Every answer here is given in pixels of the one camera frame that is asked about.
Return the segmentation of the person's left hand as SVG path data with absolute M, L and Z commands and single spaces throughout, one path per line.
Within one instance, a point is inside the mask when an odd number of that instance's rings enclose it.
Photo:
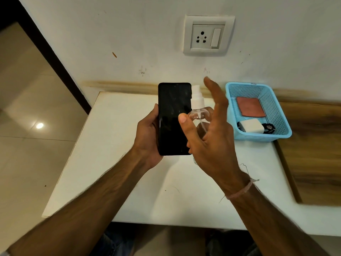
M 159 153 L 159 127 L 152 124 L 152 111 L 137 125 L 132 150 L 141 158 L 146 171 L 155 167 L 163 158 Z

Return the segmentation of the person's right hand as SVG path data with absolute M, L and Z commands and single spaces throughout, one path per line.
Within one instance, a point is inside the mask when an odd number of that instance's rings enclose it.
M 215 102 L 212 120 L 203 138 L 205 147 L 189 147 L 198 166 L 217 184 L 224 176 L 231 176 L 238 170 L 233 128 L 227 122 L 228 99 L 220 86 L 209 77 L 204 84 Z

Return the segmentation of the black smartphone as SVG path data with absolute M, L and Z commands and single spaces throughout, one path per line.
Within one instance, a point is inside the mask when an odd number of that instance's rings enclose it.
M 159 154 L 162 156 L 190 155 L 187 138 L 178 116 L 191 109 L 191 84 L 162 82 L 158 85 Z

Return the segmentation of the clear spray bottle white cap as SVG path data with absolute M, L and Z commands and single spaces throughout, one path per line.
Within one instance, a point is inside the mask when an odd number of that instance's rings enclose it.
M 208 132 L 213 109 L 205 106 L 204 97 L 199 85 L 191 86 L 191 111 L 188 114 L 199 138 L 202 140 Z

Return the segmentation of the person's right forearm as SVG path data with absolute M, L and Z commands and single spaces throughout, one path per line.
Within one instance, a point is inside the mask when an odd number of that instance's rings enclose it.
M 234 192 L 246 188 L 245 181 L 221 189 L 236 209 L 245 227 L 263 256 L 330 256 L 312 237 L 277 209 L 252 184 L 240 195 Z

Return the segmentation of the person's left forearm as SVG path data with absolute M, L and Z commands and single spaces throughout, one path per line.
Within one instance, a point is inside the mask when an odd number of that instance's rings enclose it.
M 6 252 L 10 256 L 89 255 L 138 181 L 161 159 L 156 148 L 132 147 L 95 183 Z

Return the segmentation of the white charger adapter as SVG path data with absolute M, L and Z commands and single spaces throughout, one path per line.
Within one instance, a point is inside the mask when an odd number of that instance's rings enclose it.
M 239 121 L 237 122 L 237 127 L 245 133 L 263 134 L 265 131 L 262 123 L 256 118 Z

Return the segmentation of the reddish brown cloth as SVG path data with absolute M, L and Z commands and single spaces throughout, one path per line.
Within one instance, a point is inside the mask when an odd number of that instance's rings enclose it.
M 236 97 L 237 105 L 244 117 L 266 117 L 258 98 Z

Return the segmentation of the pink thread wristband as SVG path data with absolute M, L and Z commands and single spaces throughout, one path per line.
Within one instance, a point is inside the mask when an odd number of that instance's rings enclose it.
M 238 165 L 238 170 L 233 171 L 231 176 L 224 176 L 218 181 L 218 185 L 228 200 L 234 200 L 249 191 L 259 178 L 249 175 L 248 167 L 244 163 Z

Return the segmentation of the light blue plastic basket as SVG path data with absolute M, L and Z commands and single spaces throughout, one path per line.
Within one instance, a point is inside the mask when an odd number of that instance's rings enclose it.
M 233 127 L 235 140 L 272 142 L 281 138 L 289 138 L 292 135 L 286 116 L 270 86 L 249 82 L 228 82 L 225 85 L 225 91 L 229 103 L 227 122 Z M 237 123 L 252 119 L 252 117 L 242 116 L 237 97 L 257 98 L 265 113 L 265 117 L 259 119 L 260 123 L 274 125 L 275 131 L 271 134 L 258 134 L 239 130 Z

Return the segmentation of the brown wooden board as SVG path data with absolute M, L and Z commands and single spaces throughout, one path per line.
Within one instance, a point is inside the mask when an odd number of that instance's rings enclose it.
M 295 201 L 341 206 L 341 102 L 280 102 L 292 129 L 274 141 Z

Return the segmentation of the dark blue jeans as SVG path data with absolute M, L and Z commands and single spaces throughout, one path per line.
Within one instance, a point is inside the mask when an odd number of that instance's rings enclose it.
M 245 230 L 109 224 L 89 256 L 262 256 Z

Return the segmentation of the white wall socket with switch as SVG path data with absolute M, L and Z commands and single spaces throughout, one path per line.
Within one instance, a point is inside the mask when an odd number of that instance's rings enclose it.
M 235 16 L 185 16 L 183 53 L 224 56 L 232 39 Z

